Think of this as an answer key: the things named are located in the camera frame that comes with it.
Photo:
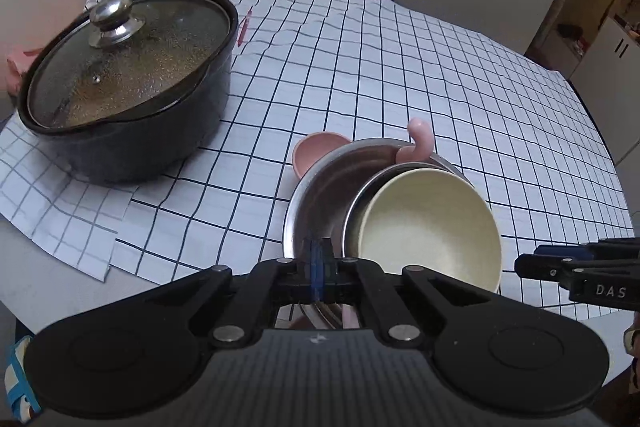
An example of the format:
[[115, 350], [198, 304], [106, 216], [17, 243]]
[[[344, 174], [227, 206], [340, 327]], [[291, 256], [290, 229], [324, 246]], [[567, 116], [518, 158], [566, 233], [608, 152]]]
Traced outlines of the person's right hand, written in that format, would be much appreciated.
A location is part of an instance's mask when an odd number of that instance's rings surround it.
[[633, 395], [640, 390], [640, 313], [634, 314], [634, 321], [624, 332], [624, 346], [631, 356], [629, 393]]

